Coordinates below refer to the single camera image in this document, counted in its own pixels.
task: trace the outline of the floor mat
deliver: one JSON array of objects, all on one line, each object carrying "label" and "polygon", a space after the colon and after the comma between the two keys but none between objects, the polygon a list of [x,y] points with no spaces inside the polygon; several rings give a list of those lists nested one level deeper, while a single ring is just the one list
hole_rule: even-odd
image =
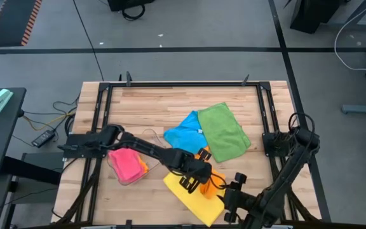
[{"label": "floor mat", "polygon": [[4,0],[0,9],[0,47],[25,46],[42,0]]}]

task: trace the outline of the concrete floor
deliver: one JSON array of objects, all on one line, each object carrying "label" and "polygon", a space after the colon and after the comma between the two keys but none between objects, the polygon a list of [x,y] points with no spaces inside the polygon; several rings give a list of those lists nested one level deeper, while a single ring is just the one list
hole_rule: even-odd
[{"label": "concrete floor", "polygon": [[[274,0],[287,47],[331,48],[337,29],[321,26],[313,35],[289,29],[294,3],[283,9],[286,2]],[[110,12],[99,0],[76,3],[95,48],[279,47],[266,0],[156,0],[135,22]],[[360,3],[342,6],[332,21],[345,20]],[[342,33],[339,45],[366,47],[366,31]],[[72,0],[44,0],[28,45],[11,49],[58,48],[90,48]],[[289,55],[304,110],[315,119],[322,138],[317,159],[332,221],[366,224],[366,115],[340,111],[341,104],[366,104],[363,72],[348,70],[334,53]],[[341,56],[352,66],[366,67],[366,53]],[[99,53],[97,58],[108,81],[126,71],[142,81],[242,80],[247,74],[249,80],[288,80],[280,52]],[[0,87],[25,87],[26,111],[54,111],[51,104],[73,101],[83,81],[100,80],[92,53],[0,55]],[[31,142],[40,133],[19,119],[14,134]],[[59,134],[57,142],[41,149],[12,139],[8,155],[57,151],[56,145],[65,142],[63,128]],[[13,222],[46,225],[52,206],[18,206]]]}]

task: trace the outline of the towel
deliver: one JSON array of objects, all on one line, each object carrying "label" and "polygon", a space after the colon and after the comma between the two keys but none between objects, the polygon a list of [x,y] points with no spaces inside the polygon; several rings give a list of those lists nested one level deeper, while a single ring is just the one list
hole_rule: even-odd
[{"label": "towel", "polygon": [[121,148],[109,152],[109,157],[112,162],[112,166],[118,176],[121,184],[129,184],[147,171],[146,165],[140,160],[138,152],[132,149]]},{"label": "towel", "polygon": [[163,182],[176,195],[177,198],[205,225],[210,227],[224,210],[224,203],[217,195],[224,196],[224,190],[218,192],[212,198],[206,198],[197,188],[189,194],[187,190],[179,184],[182,177],[169,173]]},{"label": "towel", "polygon": [[207,146],[197,111],[192,111],[178,127],[167,130],[163,137],[173,148],[184,149],[193,154]]},{"label": "towel", "polygon": [[225,102],[198,111],[204,136],[216,162],[245,153],[251,142]]},{"label": "towel", "polygon": [[[210,152],[210,148],[208,146],[204,149]],[[196,154],[194,158],[199,159],[200,155]],[[214,176],[212,175],[210,179],[208,179],[207,183],[199,185],[200,193],[203,194],[204,197],[207,199],[214,198],[214,196],[220,190],[217,187],[224,185],[224,181],[226,179],[226,176],[224,174],[217,172],[215,169],[212,169],[212,174],[214,174]]]}]

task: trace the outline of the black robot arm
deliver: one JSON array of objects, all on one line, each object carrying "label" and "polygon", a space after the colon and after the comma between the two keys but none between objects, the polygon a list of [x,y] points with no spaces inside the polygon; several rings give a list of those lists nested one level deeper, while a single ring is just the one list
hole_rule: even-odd
[{"label": "black robot arm", "polygon": [[59,146],[62,150],[115,150],[130,148],[159,160],[159,162],[172,171],[182,176],[180,184],[192,193],[196,187],[205,184],[211,176],[212,166],[205,162],[211,154],[200,150],[200,158],[195,159],[194,155],[183,149],[162,148],[143,139],[125,132],[120,125],[107,125],[99,133],[84,134],[80,136],[78,145]]},{"label": "black robot arm", "polygon": [[276,136],[273,144],[283,145],[283,139],[285,139],[291,149],[286,164],[273,184],[256,197],[241,191],[247,177],[237,173],[236,182],[231,182],[222,197],[224,207],[229,211],[224,217],[227,222],[234,223],[237,217],[236,210],[241,208],[248,211],[246,218],[240,222],[243,229],[260,229],[262,226],[274,224],[283,212],[285,194],[288,193],[304,164],[308,163],[311,156],[319,149],[320,140],[314,133],[314,128],[310,131],[295,127],[288,133],[277,132]]}]

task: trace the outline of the green towel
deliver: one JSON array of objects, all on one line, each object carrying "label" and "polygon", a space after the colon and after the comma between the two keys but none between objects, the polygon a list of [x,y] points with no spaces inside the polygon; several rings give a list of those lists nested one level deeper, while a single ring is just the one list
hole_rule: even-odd
[{"label": "green towel", "polygon": [[251,146],[225,102],[198,111],[198,119],[215,161],[241,156]]}]

